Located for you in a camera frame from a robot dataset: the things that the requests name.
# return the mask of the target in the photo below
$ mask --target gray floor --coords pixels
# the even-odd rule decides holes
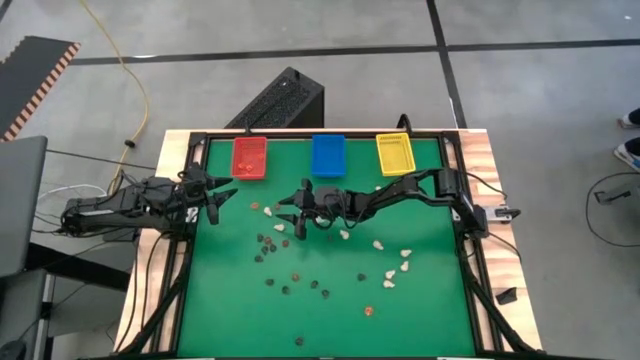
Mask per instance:
[[[435,44],[423,0],[90,4],[124,55]],[[437,6],[449,44],[640,37],[640,4],[633,0],[438,0]],[[0,57],[25,35],[80,41],[79,57],[112,56],[75,0],[14,1],[0,22]],[[621,130],[614,119],[638,107],[640,47],[450,56],[468,125],[489,129],[509,203],[523,210],[514,227],[545,349],[636,359],[640,249],[596,240],[586,228],[584,202],[594,181],[627,170],[611,150],[640,131]],[[139,64],[131,68],[149,92],[151,118],[128,161],[155,166],[166,129],[224,126],[286,66],[326,86],[327,126],[393,126],[402,112],[416,127],[455,126],[437,53]],[[43,134],[52,149],[117,160],[142,110],[135,84],[119,67],[72,66],[21,136]],[[57,184],[106,187],[114,170],[48,154],[42,190]],[[137,177],[152,173],[128,170]],[[64,197],[75,195],[51,198],[41,209],[59,211]],[[634,221],[640,214],[630,204],[594,206],[592,213],[608,238],[640,240]],[[34,241],[76,252],[98,240]],[[90,256],[121,269],[131,264],[130,246]],[[60,282],[56,298],[76,286]],[[122,295],[86,288],[74,298],[54,318],[57,334],[83,321],[90,323],[86,330],[94,329],[60,336],[55,358],[106,354],[111,343],[104,332],[115,331],[109,326]],[[82,304],[80,314],[71,311]]]

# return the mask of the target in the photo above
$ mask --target orange striped edge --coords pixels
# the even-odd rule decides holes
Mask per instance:
[[[29,118],[36,111],[36,108],[40,103],[44,100],[45,96],[51,87],[56,82],[56,80],[60,77],[64,69],[69,65],[69,61],[78,53],[80,49],[79,43],[74,43],[69,46],[67,51],[64,53],[64,56],[58,60],[58,63],[54,66],[54,68],[49,73],[49,76],[45,79],[45,81],[40,84],[40,87],[36,90],[36,93],[31,97],[31,100],[25,105],[25,107],[20,112],[20,115],[16,117],[13,123],[9,126],[7,131],[4,133],[2,138],[0,138],[0,142],[11,141],[18,136],[18,133],[24,125],[29,121]]]

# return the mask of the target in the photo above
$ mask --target person's foot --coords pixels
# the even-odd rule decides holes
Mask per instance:
[[[629,120],[629,114],[618,119],[618,125],[623,129],[639,128],[640,125],[634,124]]]
[[[631,166],[633,170],[640,172],[640,156],[633,155],[627,151],[625,144],[621,144],[613,150],[613,155],[622,160],[625,164]]]

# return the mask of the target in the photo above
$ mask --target white pebble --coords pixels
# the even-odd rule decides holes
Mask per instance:
[[[382,243],[378,240],[373,241],[373,247],[378,250],[384,250],[384,246],[382,246]]]
[[[328,223],[328,222],[329,222],[329,220],[327,220],[327,219],[323,219],[323,218],[321,218],[320,216],[316,216],[316,222],[317,222],[318,224],[320,224],[320,225],[324,225],[324,224]]]

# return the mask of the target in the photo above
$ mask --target wooden table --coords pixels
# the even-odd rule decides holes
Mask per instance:
[[[496,170],[496,164],[491,151],[491,145],[489,143],[489,136],[486,130],[451,130],[451,129],[419,129],[415,131],[458,131],[460,135],[461,147],[463,152],[463,158],[466,166],[466,170],[473,173],[490,185],[501,188],[498,172]],[[254,133],[274,133],[274,132],[286,132],[286,131],[309,131],[313,133],[322,132],[335,132],[332,129],[264,129],[264,130],[252,130]],[[368,131],[376,133],[394,132],[398,129],[339,129],[337,131],[348,133],[358,131]],[[188,142],[191,132],[207,132],[207,133],[238,133],[242,134],[243,130],[233,129],[200,129],[200,130],[169,130],[165,133],[162,150],[160,151],[160,158],[158,160],[158,166],[156,169],[156,176],[169,177],[174,181],[179,181],[177,173],[182,171],[185,165],[185,159],[187,157]],[[202,149],[196,149],[195,159],[198,159],[201,155]],[[455,159],[449,159],[452,166],[455,165]],[[469,185],[471,187],[471,193],[473,201],[481,206],[500,205],[503,203],[502,196],[495,193],[491,189],[482,185],[478,180],[469,177]],[[513,231],[510,225],[490,224],[489,230],[509,241],[515,245],[513,237]],[[149,260],[149,254],[151,248],[158,237],[158,232],[155,230],[145,229],[142,231],[140,237],[140,245],[137,254],[137,264],[135,271],[137,271],[137,295],[136,302],[134,304],[134,276],[131,276],[129,291],[125,299],[125,304],[122,311],[122,317],[118,328],[118,335],[116,338],[116,347],[120,343],[122,337],[126,332],[126,328],[129,325],[129,319],[131,311],[134,310],[133,319],[131,321],[131,329],[126,334],[122,347],[125,347],[134,338],[136,333],[140,330],[142,322],[142,308],[143,308],[143,296],[145,288],[148,286],[148,298],[145,309],[145,321],[151,316],[156,306],[158,305],[160,288],[164,277],[165,263],[167,261],[167,253],[169,248],[169,242],[166,240],[160,240],[156,250],[151,258],[149,267],[148,284],[145,283],[145,270],[147,269],[147,262]],[[493,294],[498,294],[510,287],[516,287],[518,293],[518,301],[507,304],[498,305],[498,308],[509,321],[511,326],[520,334],[522,339],[534,348],[540,349],[540,338],[538,336],[538,330],[536,327],[535,319],[533,316],[533,310],[531,308],[531,302],[529,300],[529,294],[527,292],[527,285],[524,280],[524,274],[522,267],[518,260],[518,257],[508,248],[501,245],[498,241],[495,241],[491,237],[483,240],[483,250],[487,264],[487,270],[489,273],[489,279]],[[174,266],[175,277],[180,268],[181,256],[176,257],[176,266]],[[483,343],[485,349],[492,350],[491,332],[489,331],[489,321],[486,312],[482,305],[476,301],[476,307],[478,311],[478,317],[480,320],[480,327],[483,336]],[[165,316],[163,330],[161,334],[161,340],[159,345],[160,351],[166,351],[169,349],[169,341],[171,331],[173,328],[173,313],[175,302],[171,308],[167,311]],[[509,346],[503,341],[505,350],[509,349]]]

